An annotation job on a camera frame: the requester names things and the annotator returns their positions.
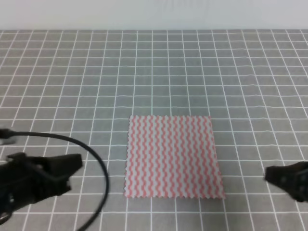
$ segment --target cable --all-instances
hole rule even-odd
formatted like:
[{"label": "cable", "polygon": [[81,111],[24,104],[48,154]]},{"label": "cable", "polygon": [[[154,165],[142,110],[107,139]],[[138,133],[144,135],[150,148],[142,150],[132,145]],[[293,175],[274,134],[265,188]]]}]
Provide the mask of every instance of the cable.
[{"label": "cable", "polygon": [[76,140],[74,138],[62,136],[62,135],[58,135],[58,134],[43,133],[43,132],[32,132],[32,131],[7,130],[6,136],[7,136],[7,138],[13,137],[13,136],[36,136],[36,137],[46,137],[46,138],[54,138],[54,139],[59,139],[59,140],[63,140],[63,141],[68,141],[68,142],[77,144],[80,147],[84,148],[98,161],[98,163],[100,164],[100,166],[102,168],[105,179],[106,179],[105,193],[103,194],[103,197],[102,197],[99,205],[97,206],[96,210],[92,214],[92,216],[79,229],[77,229],[77,231],[85,231],[95,221],[95,219],[99,216],[99,214],[100,214],[100,212],[101,212],[101,210],[102,210],[102,208],[103,208],[103,206],[104,206],[104,204],[107,200],[108,193],[109,193],[108,172],[107,172],[107,168],[106,168],[104,162],[102,161],[102,159],[100,158],[100,156],[92,148],[87,146],[85,143],[83,143],[79,140]]}]

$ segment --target white wall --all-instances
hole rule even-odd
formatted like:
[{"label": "white wall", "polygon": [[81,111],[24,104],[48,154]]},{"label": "white wall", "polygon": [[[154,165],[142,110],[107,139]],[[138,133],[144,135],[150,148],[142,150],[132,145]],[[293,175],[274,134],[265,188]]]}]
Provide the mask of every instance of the white wall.
[{"label": "white wall", "polygon": [[307,0],[1,0],[0,29],[308,28]]}]

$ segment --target cutting mat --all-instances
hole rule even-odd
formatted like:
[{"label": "cutting mat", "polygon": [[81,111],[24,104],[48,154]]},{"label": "cutting mat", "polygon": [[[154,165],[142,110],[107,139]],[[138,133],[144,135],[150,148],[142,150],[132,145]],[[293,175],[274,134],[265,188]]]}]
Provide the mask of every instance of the cutting mat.
[{"label": "cutting mat", "polygon": [[[263,181],[308,158],[308,30],[0,31],[0,123],[89,143],[111,193],[91,231],[308,229],[308,205]],[[211,116],[227,199],[127,199],[131,115]],[[20,139],[7,154],[82,153],[73,190],[23,208],[2,231],[73,230],[104,182],[66,142]]]}]

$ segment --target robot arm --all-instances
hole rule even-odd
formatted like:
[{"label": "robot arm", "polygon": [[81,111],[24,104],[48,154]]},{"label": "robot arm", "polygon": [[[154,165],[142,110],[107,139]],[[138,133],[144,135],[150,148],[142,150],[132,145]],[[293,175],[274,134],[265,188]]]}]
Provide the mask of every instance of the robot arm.
[{"label": "robot arm", "polygon": [[71,190],[69,178],[82,167],[80,154],[55,157],[15,153],[0,165],[0,225],[14,211]]},{"label": "robot arm", "polygon": [[266,168],[265,180],[298,202],[308,202],[308,162]]}]

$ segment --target cloth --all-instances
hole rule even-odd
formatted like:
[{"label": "cloth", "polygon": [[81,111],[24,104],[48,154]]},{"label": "cloth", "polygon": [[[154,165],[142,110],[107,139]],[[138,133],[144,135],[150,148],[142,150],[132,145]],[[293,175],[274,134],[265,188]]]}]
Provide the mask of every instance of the cloth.
[{"label": "cloth", "polygon": [[225,198],[209,116],[131,116],[126,197]]}]

